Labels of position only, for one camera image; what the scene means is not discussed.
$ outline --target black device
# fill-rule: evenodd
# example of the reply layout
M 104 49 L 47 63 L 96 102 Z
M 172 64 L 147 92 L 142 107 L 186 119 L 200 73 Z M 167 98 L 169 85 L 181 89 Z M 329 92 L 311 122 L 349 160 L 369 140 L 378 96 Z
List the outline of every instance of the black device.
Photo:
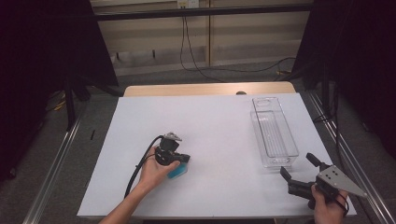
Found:
M 174 133 L 168 133 L 163 136 L 159 146 L 155 148 L 155 160 L 160 165 L 169 165 L 173 161 L 189 162 L 190 156 L 176 152 L 178 142 L 181 141 Z
M 319 173 L 315 182 L 301 182 L 291 179 L 291 175 L 285 167 L 280 168 L 280 174 L 288 182 L 289 194 L 296 195 L 309 200 L 308 207 L 315 209 L 315 199 L 312 195 L 311 187 L 316 184 L 316 189 L 321 191 L 325 197 L 326 203 L 334 202 L 344 210 L 344 216 L 347 215 L 349 206 L 344 207 L 337 200 L 337 196 L 341 195 L 339 189 L 353 193 L 361 197 L 367 197 L 355 183 L 352 182 L 342 171 L 334 165 L 328 165 L 320 161 L 312 153 L 307 153 L 306 158 L 316 167 L 319 167 Z
M 158 139 L 161 139 L 161 142 L 157 147 L 155 147 L 154 154 L 148 155 L 149 150 L 152 148 L 152 146 Z M 179 146 L 177 141 L 181 141 L 181 138 L 179 138 L 175 133 L 167 133 L 164 135 L 160 135 L 154 138 L 154 140 L 152 140 L 151 144 L 148 146 L 148 149 L 146 150 L 139 164 L 136 165 L 136 169 L 134 169 L 134 173 L 132 174 L 131 179 L 129 180 L 128 187 L 125 190 L 124 198 L 126 198 L 126 196 L 128 196 L 129 192 L 131 191 L 132 184 L 134 183 L 137 174 L 139 173 L 140 169 L 142 168 L 143 164 L 146 162 L 148 157 L 155 156 L 155 160 L 160 165 L 169 165 L 173 161 L 180 161 L 186 163 L 189 162 L 190 160 L 189 155 L 180 154 L 176 152 L 176 149 Z

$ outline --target clear plastic container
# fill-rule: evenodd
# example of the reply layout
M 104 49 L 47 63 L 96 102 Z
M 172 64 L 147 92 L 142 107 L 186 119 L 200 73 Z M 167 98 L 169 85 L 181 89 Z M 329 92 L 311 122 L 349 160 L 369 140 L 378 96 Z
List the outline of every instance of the clear plastic container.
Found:
M 253 99 L 251 119 L 264 167 L 291 166 L 298 150 L 278 99 Z

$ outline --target power cord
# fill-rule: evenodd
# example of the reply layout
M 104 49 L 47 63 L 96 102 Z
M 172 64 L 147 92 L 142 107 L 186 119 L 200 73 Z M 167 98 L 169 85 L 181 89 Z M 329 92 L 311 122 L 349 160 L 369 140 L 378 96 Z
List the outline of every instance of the power cord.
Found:
M 189 46 L 190 46 L 190 54 L 191 54 L 192 61 L 193 61 L 193 63 L 194 63 L 194 66 L 195 66 L 196 70 L 195 70 L 195 69 L 188 69 L 188 68 L 186 68 L 186 67 L 184 66 L 184 64 L 183 64 L 183 60 L 182 60 L 182 57 L 181 57 L 181 55 L 183 54 L 183 49 L 184 49 L 184 36 L 185 36 L 185 35 L 184 35 L 184 30 L 185 30 L 184 27 L 185 27 L 185 26 L 184 26 L 184 25 L 186 25 L 186 33 L 187 33 L 187 39 L 188 39 Z M 215 78 L 215 77 L 206 76 L 206 75 L 201 71 L 201 69 L 198 68 L 198 66 L 197 66 L 197 64 L 196 64 L 196 62 L 195 62 L 195 59 L 194 59 L 194 55 L 192 54 L 192 48 L 191 48 L 191 42 L 190 42 L 190 35 L 189 35 L 189 26 L 188 26 L 188 24 L 187 24 L 187 18 L 186 18 L 186 17 L 183 17 L 183 39 L 182 39 L 182 41 L 181 41 L 180 62 L 181 62 L 181 66 L 183 66 L 183 68 L 184 68 L 185 70 L 187 70 L 187 71 L 192 71 L 192 72 L 198 71 L 203 77 L 206 77 L 206 78 L 209 78 L 209 79 L 213 79 L 213 80 L 215 80 L 215 81 L 222 82 L 222 83 L 225 83 L 225 82 L 226 82 L 226 81 L 224 81 L 224 80 L 220 80 L 220 79 Z
M 139 164 L 136 165 L 136 169 L 134 169 L 134 173 L 132 174 L 131 179 L 129 180 L 128 186 L 125 190 L 124 198 L 126 198 L 129 194 L 129 192 L 131 191 L 132 184 L 134 183 L 134 180 L 136 179 L 137 174 L 139 173 L 143 164 L 146 162 L 147 158 L 153 156 L 153 155 L 149 155 L 149 156 L 147 156 L 147 155 L 149 153 L 149 150 L 152 148 L 152 146 L 158 139 L 163 139 L 163 136 L 160 135 L 160 136 L 156 137 L 154 140 L 152 140 L 151 144 L 148 146 L 148 149 L 146 150 L 146 152 L 143 155 L 142 159 L 140 160 Z
M 327 115 L 320 115 L 317 118 L 313 119 L 314 122 L 327 122 L 330 119 L 334 118 L 334 126 L 335 126 L 335 152 L 337 154 L 337 159 L 340 162 L 341 168 L 342 170 L 345 172 L 345 174 L 347 175 L 348 171 L 344 165 L 342 156 L 341 156 L 341 150 L 340 150 L 340 126 L 339 126 L 339 122 L 338 122 L 338 103 L 339 103 L 339 90 L 338 90 L 338 85 L 337 83 L 335 83 L 334 85 L 334 91 L 333 91 L 333 98 L 332 98 L 332 103 L 331 103 L 331 111 L 333 110 L 333 113 L 330 114 L 329 117 L 327 117 Z M 363 203 L 361 201 L 360 197 L 356 197 L 356 199 L 358 200 L 361 209 L 363 210 L 364 214 L 367 216 L 367 218 L 369 219 L 370 223 L 374 223 L 373 220 L 370 218 L 366 208 L 363 206 Z M 349 210 L 349 204 L 347 203 L 347 199 L 346 200 L 346 205 L 347 205 L 347 210 Z
M 189 42 L 189 48 L 190 48 L 190 54 L 191 54 L 192 61 L 193 61 L 193 63 L 194 63 L 195 69 L 186 68 L 186 67 L 184 66 L 184 63 L 183 63 L 183 60 L 182 60 L 182 53 L 183 53 L 183 49 L 184 49 L 184 39 L 185 39 L 185 35 L 187 35 L 187 39 L 188 39 L 188 42 Z M 218 70 L 218 71 L 230 71 L 230 72 L 240 72 L 240 73 L 257 73 L 257 72 L 267 71 L 267 70 L 269 70 L 269 69 L 271 69 L 271 68 L 277 66 L 278 72 L 281 72 L 281 71 L 280 71 L 280 67 L 279 67 L 279 65 L 280 65 L 281 63 L 283 63 L 283 62 L 286 61 L 286 60 L 295 60 L 295 59 L 296 59 L 296 58 L 294 58 L 294 57 L 287 57 L 287 58 L 284 58 L 284 59 L 282 59 L 282 60 L 279 60 L 278 62 L 276 62 L 276 63 L 274 63 L 274 64 L 272 64 L 272 65 L 270 65 L 270 66 L 268 66 L 268 67 L 265 67 L 265 68 L 263 68 L 263 69 L 257 69 L 257 70 L 237 70 L 237 69 L 213 68 L 213 67 L 210 67 L 210 68 L 199 68 L 199 67 L 197 66 L 196 62 L 195 62 L 195 59 L 194 59 L 194 56 L 193 56 L 193 53 L 192 53 L 191 42 L 190 42 L 190 34 L 189 34 L 189 25 L 188 25 L 188 23 L 187 23 L 187 18 L 186 18 L 186 17 L 183 17 L 183 38 L 182 38 L 182 42 L 181 42 L 181 50 L 180 50 L 180 55 L 179 55 L 179 57 L 180 57 L 181 66 L 183 67 L 184 70 L 186 70 L 186 71 L 191 71 L 191 72 L 197 72 L 197 71 L 198 71 L 198 72 L 200 72 L 200 74 L 201 74 L 203 77 L 210 78 L 210 79 L 214 79 L 214 80 L 219 81 L 219 82 L 225 82 L 225 81 L 219 80 L 219 79 L 214 78 L 214 77 L 208 77 L 208 76 L 204 75 L 204 74 L 202 73 L 202 71 L 203 71 L 203 70 Z

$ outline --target white table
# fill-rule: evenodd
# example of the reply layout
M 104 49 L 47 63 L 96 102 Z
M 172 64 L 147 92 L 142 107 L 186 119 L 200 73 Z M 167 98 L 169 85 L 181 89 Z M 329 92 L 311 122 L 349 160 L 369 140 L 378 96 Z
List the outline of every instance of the white table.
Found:
M 165 180 L 139 204 L 134 217 L 254 218 L 312 216 L 307 200 L 288 194 L 278 169 L 263 168 L 250 120 L 251 99 L 278 97 L 300 151 L 293 179 L 318 173 L 307 152 L 332 163 L 298 93 L 120 98 L 78 216 L 103 217 L 123 198 L 149 143 L 170 131 L 191 155 L 189 171 Z M 356 211 L 350 204 L 350 215 Z

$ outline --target metal rail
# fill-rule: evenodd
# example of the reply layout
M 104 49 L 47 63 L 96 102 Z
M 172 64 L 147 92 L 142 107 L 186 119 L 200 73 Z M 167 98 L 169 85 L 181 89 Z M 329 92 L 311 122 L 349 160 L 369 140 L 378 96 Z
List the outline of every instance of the metal rail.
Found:
M 76 122 L 71 127 L 70 131 L 66 133 L 64 140 L 61 144 L 61 147 L 59 148 L 58 153 L 51 167 L 49 168 L 49 172 L 47 173 L 47 176 L 43 184 L 41 185 L 40 191 L 35 196 L 35 200 L 31 205 L 26 215 L 26 218 L 23 221 L 23 224 L 36 224 L 40 220 L 41 215 L 43 214 L 47 201 L 52 192 L 52 189 L 55 186 L 56 179 L 62 169 L 62 165 L 64 164 L 64 160 L 66 158 L 67 152 L 69 151 L 69 148 L 76 136 L 81 121 L 81 117 L 84 114 L 86 107 L 87 107 L 87 103 L 82 105 L 82 108 L 79 111 Z
M 329 9 L 339 7 L 340 4 L 334 2 L 320 4 L 295 4 L 295 5 L 274 5 L 263 7 L 201 7 L 184 9 L 166 9 L 137 12 L 117 12 L 117 13 L 96 13 L 94 15 L 48 15 L 47 19 L 59 21 L 119 21 L 156 19 L 172 17 L 194 17 L 194 16 L 216 16 L 235 14 L 258 14 L 276 12 L 299 12 L 311 11 L 312 9 Z
M 320 115 L 323 114 L 324 112 L 322 110 L 321 101 L 318 95 L 313 92 L 310 92 L 309 96 L 318 113 Z M 334 122 L 331 120 L 323 121 L 323 122 L 327 130 L 329 131 L 332 140 L 335 142 L 336 127 Z M 396 223 L 395 218 L 390 213 L 383 198 L 381 197 L 381 195 L 379 194 L 378 190 L 375 188 L 373 183 L 370 181 L 366 173 L 364 173 L 364 171 L 362 170 L 361 166 L 358 163 L 358 160 L 356 159 L 350 147 L 348 146 L 345 138 L 340 133 L 339 133 L 339 144 L 343 158 L 346 161 L 346 164 L 348 165 L 352 174 L 355 176 L 359 186 L 367 193 L 368 202 L 372 206 L 380 222 L 384 224 Z

